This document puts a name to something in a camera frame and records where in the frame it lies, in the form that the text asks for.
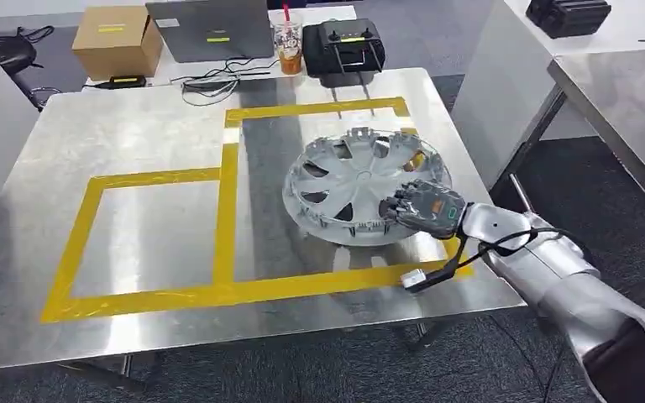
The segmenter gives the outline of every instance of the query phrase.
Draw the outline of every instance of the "cardboard box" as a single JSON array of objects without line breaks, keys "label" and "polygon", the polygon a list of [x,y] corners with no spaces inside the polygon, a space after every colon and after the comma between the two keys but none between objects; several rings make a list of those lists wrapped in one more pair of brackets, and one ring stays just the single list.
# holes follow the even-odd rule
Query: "cardboard box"
[{"label": "cardboard box", "polygon": [[89,7],[73,41],[73,53],[94,81],[152,77],[161,51],[160,31],[144,6]]}]

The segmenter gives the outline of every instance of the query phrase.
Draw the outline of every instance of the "yellow tape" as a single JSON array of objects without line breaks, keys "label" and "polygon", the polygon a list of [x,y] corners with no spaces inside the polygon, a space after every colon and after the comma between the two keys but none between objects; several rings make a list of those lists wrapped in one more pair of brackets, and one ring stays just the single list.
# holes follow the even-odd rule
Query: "yellow tape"
[{"label": "yellow tape", "polygon": [[[243,119],[272,118],[305,113],[325,113],[354,109],[393,107],[398,116],[408,116],[404,100],[386,98],[316,105],[257,107],[227,111],[227,128],[240,127]],[[238,143],[224,144],[220,168],[144,172],[127,175],[97,176],[88,181],[80,211],[63,251],[54,284],[41,315],[42,322],[58,322],[106,317],[125,313],[164,311],[205,306],[231,306],[251,302],[317,296],[399,284],[399,276],[413,269],[436,270],[444,261],[397,264],[389,267],[345,270],[317,275],[299,275],[281,279],[234,282],[236,243],[236,196],[239,165]],[[212,283],[173,290],[141,291],[113,296],[70,298],[88,234],[105,189],[129,186],[162,185],[191,181],[219,183],[217,225],[215,232]],[[443,241],[448,255],[459,247],[458,239]],[[473,274],[471,266],[457,271],[456,277]]]},{"label": "yellow tape", "polygon": [[218,185],[218,212],[212,283],[233,283],[236,260],[236,191],[239,174],[239,145],[224,144],[221,151],[221,181]]},{"label": "yellow tape", "polygon": [[362,99],[357,101],[311,103],[307,105],[280,105],[277,107],[251,107],[226,111],[226,128],[240,128],[245,119],[278,118],[281,116],[310,115],[392,107],[396,116],[409,116],[402,97]]},{"label": "yellow tape", "polygon": [[219,168],[195,170],[166,170],[161,172],[140,172],[137,174],[95,176],[92,179],[103,181],[108,189],[132,186],[166,185],[198,181],[217,181]]},{"label": "yellow tape", "polygon": [[50,287],[48,299],[41,313],[42,322],[52,322],[62,313],[60,305],[67,300],[71,293],[71,286],[76,278],[78,266],[85,245],[87,236],[90,234],[92,222],[95,220],[97,206],[100,204],[100,197],[105,187],[102,181],[90,179],[87,182],[85,195],[82,198],[80,210],[77,213],[76,220],[73,222],[71,236],[68,238],[66,248],[58,263],[58,271],[55,273],[53,285]]},{"label": "yellow tape", "polygon": [[[399,284],[399,277],[414,269],[436,270],[443,262],[397,264],[389,267],[345,270],[316,275],[229,284],[199,285],[177,290],[141,291],[114,296],[94,296],[70,300],[59,320],[109,317],[126,313],[174,309],[234,306],[302,296],[319,296]],[[469,275],[460,270],[456,276]]]}]

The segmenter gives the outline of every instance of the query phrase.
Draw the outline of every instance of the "laptop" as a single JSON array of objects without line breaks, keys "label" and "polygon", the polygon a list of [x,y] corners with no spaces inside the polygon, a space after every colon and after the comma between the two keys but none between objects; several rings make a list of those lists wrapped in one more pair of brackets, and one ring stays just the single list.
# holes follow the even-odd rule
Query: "laptop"
[{"label": "laptop", "polygon": [[266,0],[191,0],[145,5],[179,63],[273,55]]}]

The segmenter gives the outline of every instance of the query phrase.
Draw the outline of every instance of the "white desk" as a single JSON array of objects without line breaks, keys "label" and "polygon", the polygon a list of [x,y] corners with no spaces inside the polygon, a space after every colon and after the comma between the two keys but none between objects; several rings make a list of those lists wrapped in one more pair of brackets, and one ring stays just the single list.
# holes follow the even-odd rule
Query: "white desk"
[{"label": "white desk", "polygon": [[[339,7],[320,7],[320,8],[296,8],[291,10],[292,13],[297,13],[303,21],[303,25],[314,25],[319,24],[330,19],[356,19],[357,13],[354,11],[353,6],[339,6]],[[276,13],[282,13],[281,10],[272,10],[269,11],[269,15],[275,15]],[[247,64],[243,68],[250,68],[256,66],[266,66],[270,65],[278,59],[278,56],[266,58],[266,59],[256,59]],[[155,76],[148,79],[148,83],[151,86],[163,86],[169,85],[170,80],[181,77],[181,76],[201,76],[206,74],[212,69],[222,68],[224,61],[204,61],[199,63],[177,63],[171,55],[171,52],[167,48],[166,44],[162,48],[162,55],[160,57],[160,63],[157,67],[157,72]],[[300,74],[305,75],[305,64],[303,63],[303,70]],[[286,76],[282,73],[281,68],[278,65],[274,65],[270,68],[270,74],[265,76],[243,76],[244,80],[254,80],[260,78],[277,78]],[[88,79],[87,84],[92,84],[92,81]]]},{"label": "white desk", "polygon": [[[526,16],[530,0],[498,0],[486,21],[454,105],[453,118],[483,182],[490,188],[534,127],[555,82],[553,57],[645,49],[645,0],[611,0],[594,35],[550,39]],[[593,135],[565,104],[544,139]]]}]

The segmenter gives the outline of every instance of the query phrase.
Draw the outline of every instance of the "cable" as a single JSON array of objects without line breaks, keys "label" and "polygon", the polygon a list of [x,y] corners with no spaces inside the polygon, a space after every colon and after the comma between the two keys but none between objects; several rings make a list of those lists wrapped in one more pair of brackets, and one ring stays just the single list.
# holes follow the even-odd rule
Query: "cable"
[{"label": "cable", "polygon": [[533,377],[535,378],[535,382],[536,382],[536,384],[537,384],[537,390],[538,390],[538,391],[542,391],[542,390],[543,390],[543,380],[542,380],[542,379],[540,379],[540,374],[538,373],[538,370],[537,370],[537,369],[535,369],[535,365],[533,365],[533,364],[532,364],[531,359],[527,356],[527,354],[525,354],[525,350],[523,350],[523,349],[521,348],[520,343],[519,343],[519,342],[516,340],[516,338],[514,338],[514,337],[511,335],[511,333],[510,333],[510,332],[508,332],[508,330],[507,330],[507,329],[505,329],[505,328],[504,328],[504,327],[503,327],[503,326],[502,326],[502,325],[501,325],[501,324],[500,324],[500,323],[499,323],[499,322],[498,322],[494,317],[488,317],[488,318],[493,322],[493,324],[495,324],[495,325],[496,325],[496,327],[498,328],[498,330],[500,330],[501,332],[505,333],[505,335],[506,335],[509,339],[511,339],[511,342],[513,342],[513,344],[515,344],[516,349],[518,350],[518,353],[520,353],[520,354],[521,354],[521,356],[525,359],[525,361],[526,361],[527,365],[530,367],[530,370],[532,371],[532,375],[533,375]]},{"label": "cable", "polygon": [[35,29],[27,34],[23,34],[23,31],[25,31],[24,27],[18,27],[16,28],[16,36],[23,36],[28,40],[28,42],[32,44],[37,44],[41,40],[43,40],[46,36],[49,36],[53,34],[55,31],[55,28],[53,25],[46,25],[42,28]]},{"label": "cable", "polygon": [[550,401],[550,390],[553,389],[553,383],[558,377],[558,371],[560,369],[560,364],[563,362],[563,354],[565,352],[565,344],[560,346],[560,351],[558,352],[558,357],[555,359],[555,365],[553,365],[553,370],[550,372],[550,378],[548,379],[548,384],[545,385],[545,394],[543,395],[543,403],[548,403]]},{"label": "cable", "polygon": [[[254,59],[247,59],[244,62],[241,61],[236,61],[236,60],[226,60],[224,63],[224,66],[222,69],[211,69],[208,71],[206,74],[203,76],[182,76],[182,77],[177,77],[172,80],[170,80],[170,83],[173,83],[175,81],[180,81],[184,80],[184,82],[181,83],[181,100],[184,101],[188,105],[192,105],[193,107],[207,107],[209,105],[214,105],[219,102],[224,101],[225,99],[231,97],[231,94],[233,94],[233,91],[236,89],[236,87],[239,85],[241,82],[241,76],[246,76],[247,74],[244,73],[245,71],[255,71],[258,69],[270,69],[275,63],[278,62],[278,60],[273,61],[269,65],[259,65],[259,66],[254,66],[254,67],[248,67],[245,69],[237,69],[233,70],[231,67],[232,65],[239,65],[239,66],[245,66]],[[267,74],[268,72],[261,72],[261,73],[249,73],[248,75],[253,75],[253,74]],[[208,80],[211,78],[220,78],[220,77],[232,77],[233,80],[231,81],[204,81],[202,80]],[[223,97],[220,97],[219,99],[216,99],[215,101],[212,102],[205,102],[205,103],[196,103],[196,102],[191,102],[186,99],[186,94],[188,92],[194,92],[196,94],[199,94],[203,97],[206,98],[217,98],[223,95]]]},{"label": "cable", "polygon": [[530,239],[521,246],[521,248],[528,243],[530,243],[535,236],[537,236],[539,233],[557,233],[559,235],[563,235],[566,238],[568,238],[570,241],[572,241],[575,245],[578,246],[582,250],[582,254],[585,260],[587,260],[588,263],[593,264],[593,259],[592,259],[592,254],[590,250],[587,248],[584,242],[579,240],[579,238],[571,233],[570,231],[562,228],[530,228],[526,231],[520,231],[517,233],[511,233],[509,235],[506,235],[505,237],[498,239],[494,243],[488,243],[488,244],[481,244],[479,246],[479,252],[470,258],[466,259],[465,261],[461,262],[458,266],[458,268],[464,267],[467,264],[470,264],[471,262],[477,260],[478,258],[482,257],[484,254],[488,253],[490,250],[497,250],[501,249],[501,244],[507,241],[510,241],[511,239],[515,238],[520,238],[524,235],[530,235]]}]

